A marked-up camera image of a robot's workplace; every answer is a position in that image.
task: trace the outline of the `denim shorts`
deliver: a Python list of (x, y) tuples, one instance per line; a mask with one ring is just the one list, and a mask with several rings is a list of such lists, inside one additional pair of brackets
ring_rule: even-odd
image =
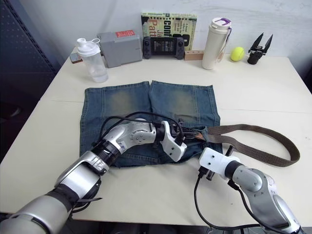
[[(98, 139), (101, 125), (107, 117), (125, 116), (136, 111), (154, 112), (177, 121), (183, 120), (184, 127), (196, 128), (205, 138), (208, 135), (208, 127), (220, 125), (212, 86), (169, 84), (158, 81), (153, 81), (150, 85), (145, 81), (120, 86), (88, 88), (85, 90), (80, 120), (80, 155), (92, 148), (92, 143)], [(138, 117), (146, 120), (163, 120), (146, 115), (135, 116)], [(105, 128), (115, 122), (110, 120)], [(222, 152), (221, 144), (190, 143), (178, 163), (199, 155), (206, 146)], [(114, 166), (164, 163), (174, 162), (164, 153), (161, 144), (156, 142), (130, 148), (116, 160)]]

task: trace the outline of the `wooden block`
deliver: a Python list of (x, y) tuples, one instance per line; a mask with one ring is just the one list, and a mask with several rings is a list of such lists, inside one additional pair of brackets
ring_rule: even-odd
[(184, 60), (203, 60), (204, 51), (188, 50), (185, 51)]

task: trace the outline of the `shaker bottle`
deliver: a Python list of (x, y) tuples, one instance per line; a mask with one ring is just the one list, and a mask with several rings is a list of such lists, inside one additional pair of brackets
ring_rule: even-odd
[(231, 21), (226, 18), (214, 18), (209, 25), (209, 32), (204, 51), (202, 66), (213, 69), (215, 63), (220, 62), (232, 28)]
[(86, 41), (85, 38), (79, 38), (77, 40), (78, 54), (86, 65), (89, 74), (95, 82), (101, 83), (107, 81), (108, 75), (97, 43), (99, 43), (99, 39)]

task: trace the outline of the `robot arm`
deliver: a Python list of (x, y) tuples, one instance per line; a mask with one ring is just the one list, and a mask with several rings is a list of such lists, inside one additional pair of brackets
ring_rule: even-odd
[(223, 179), (230, 179), (246, 194), (253, 214), (263, 223), (287, 233), (297, 233), (300, 224), (277, 194), (274, 180), (267, 174), (246, 167), (234, 156), (225, 156), (210, 148), (205, 148), (199, 164)]
[(159, 140), (174, 161), (183, 156), (186, 145), (178, 145), (168, 122), (159, 128), (151, 123), (129, 122), (114, 127), (92, 150), (85, 152), (57, 179), (54, 189), (35, 198), (0, 225), (2, 234), (56, 234), (75, 208), (93, 201), (104, 175), (114, 161), (135, 145)]

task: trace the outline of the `book cover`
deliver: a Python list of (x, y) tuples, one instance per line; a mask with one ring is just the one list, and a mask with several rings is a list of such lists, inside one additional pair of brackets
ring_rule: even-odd
[(197, 16), (179, 13), (142, 13), (143, 37), (183, 37), (184, 49), (191, 50)]

